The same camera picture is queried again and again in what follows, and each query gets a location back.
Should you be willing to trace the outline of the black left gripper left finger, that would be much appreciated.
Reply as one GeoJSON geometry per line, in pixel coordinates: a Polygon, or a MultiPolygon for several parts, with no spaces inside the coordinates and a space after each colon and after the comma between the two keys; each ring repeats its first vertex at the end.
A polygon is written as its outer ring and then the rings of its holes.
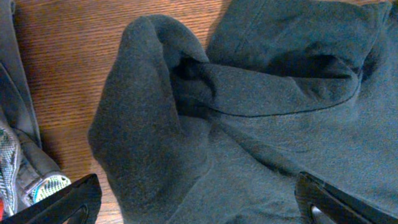
{"type": "Polygon", "coordinates": [[[95,224],[102,191],[96,174],[89,174],[1,224],[95,224]]]}

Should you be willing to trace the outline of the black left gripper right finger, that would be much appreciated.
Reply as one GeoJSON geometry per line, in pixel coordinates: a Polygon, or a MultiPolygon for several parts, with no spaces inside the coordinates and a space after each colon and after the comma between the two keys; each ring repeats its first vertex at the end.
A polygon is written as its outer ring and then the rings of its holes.
{"type": "Polygon", "coordinates": [[[307,172],[299,174],[294,194],[304,223],[397,224],[397,217],[390,216],[307,172]]]}

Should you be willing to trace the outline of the dark green Nike t-shirt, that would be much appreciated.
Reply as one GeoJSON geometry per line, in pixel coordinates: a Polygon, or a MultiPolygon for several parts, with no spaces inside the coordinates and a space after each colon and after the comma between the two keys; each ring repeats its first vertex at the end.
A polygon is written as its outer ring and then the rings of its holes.
{"type": "Polygon", "coordinates": [[[232,1],[123,32],[88,133],[125,223],[300,223],[308,172],[397,216],[397,4],[232,1]]]}

